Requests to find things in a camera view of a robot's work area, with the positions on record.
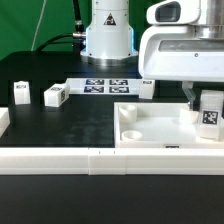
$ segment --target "marker sticker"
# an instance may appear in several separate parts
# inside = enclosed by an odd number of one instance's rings
[[[109,16],[107,17],[107,19],[106,19],[104,25],[107,25],[107,26],[116,26],[114,17],[112,16],[111,13],[110,13]]]

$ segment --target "white panel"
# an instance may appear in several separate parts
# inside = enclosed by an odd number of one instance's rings
[[[90,175],[124,175],[125,154],[116,149],[89,149]]]

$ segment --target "white box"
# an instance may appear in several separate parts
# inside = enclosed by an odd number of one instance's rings
[[[8,108],[0,108],[0,137],[10,124]]]
[[[199,137],[219,140],[223,102],[224,93],[222,91],[202,91],[198,122]]]
[[[152,99],[155,91],[155,80],[142,80],[139,87],[140,99]]]
[[[69,98],[70,87],[68,84],[54,84],[44,92],[45,106],[60,107]]]
[[[30,104],[29,82],[14,82],[15,104]]]

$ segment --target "white block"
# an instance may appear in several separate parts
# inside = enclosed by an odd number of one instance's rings
[[[198,136],[219,140],[224,93],[203,90],[200,101]]]
[[[0,137],[10,124],[8,108],[0,108]]]
[[[88,148],[0,148],[0,174],[86,174]]]
[[[45,106],[60,107],[69,98],[70,87],[68,84],[54,84],[44,92]]]
[[[124,175],[124,150],[117,149],[89,149],[90,175]]]
[[[29,82],[14,82],[15,104],[30,104]]]
[[[142,80],[139,87],[139,98],[152,99],[155,91],[155,80]]]
[[[126,174],[224,174],[220,149],[126,149]]]

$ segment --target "black surface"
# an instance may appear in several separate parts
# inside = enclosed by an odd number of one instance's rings
[[[12,123],[1,147],[113,147],[113,102],[137,97],[75,95],[59,109],[43,105],[43,92],[56,80],[107,75],[138,73],[136,66],[106,71],[65,53],[8,56],[0,64],[0,106],[9,104]],[[31,105],[14,105],[12,83],[19,80],[31,81]],[[155,101],[186,100],[180,86],[158,83]],[[223,189],[223,176],[0,176],[0,223],[223,224]]]

